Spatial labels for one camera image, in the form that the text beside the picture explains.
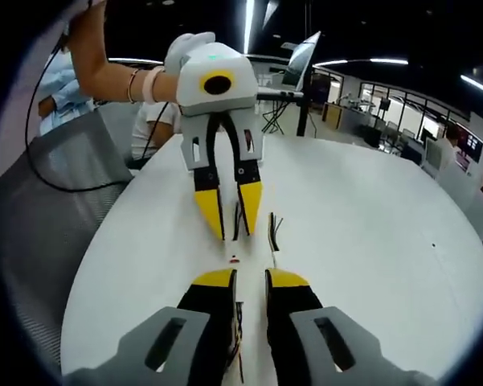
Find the person's left hand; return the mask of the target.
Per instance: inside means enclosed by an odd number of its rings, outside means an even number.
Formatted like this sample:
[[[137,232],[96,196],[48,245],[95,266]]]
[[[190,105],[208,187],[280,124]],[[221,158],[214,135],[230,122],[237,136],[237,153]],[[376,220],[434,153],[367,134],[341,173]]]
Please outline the person's left hand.
[[[177,37],[169,46],[164,60],[164,68],[171,75],[178,75],[186,61],[188,53],[202,45],[215,41],[214,32],[198,34],[185,33]]]

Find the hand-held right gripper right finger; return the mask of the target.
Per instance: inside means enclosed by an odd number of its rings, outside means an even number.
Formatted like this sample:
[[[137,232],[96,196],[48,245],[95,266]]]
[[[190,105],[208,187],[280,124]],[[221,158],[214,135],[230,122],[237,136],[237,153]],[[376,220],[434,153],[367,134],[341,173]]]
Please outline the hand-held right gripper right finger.
[[[383,385],[380,343],[296,273],[265,271],[267,337],[279,385]]]

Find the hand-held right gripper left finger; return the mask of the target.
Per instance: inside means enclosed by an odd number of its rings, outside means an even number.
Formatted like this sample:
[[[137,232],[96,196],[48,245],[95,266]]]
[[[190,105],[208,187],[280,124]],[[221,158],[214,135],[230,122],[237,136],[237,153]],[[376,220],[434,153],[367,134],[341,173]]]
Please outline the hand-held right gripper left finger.
[[[176,307],[166,306],[125,334],[117,385],[220,385],[235,348],[236,269],[204,273]]]

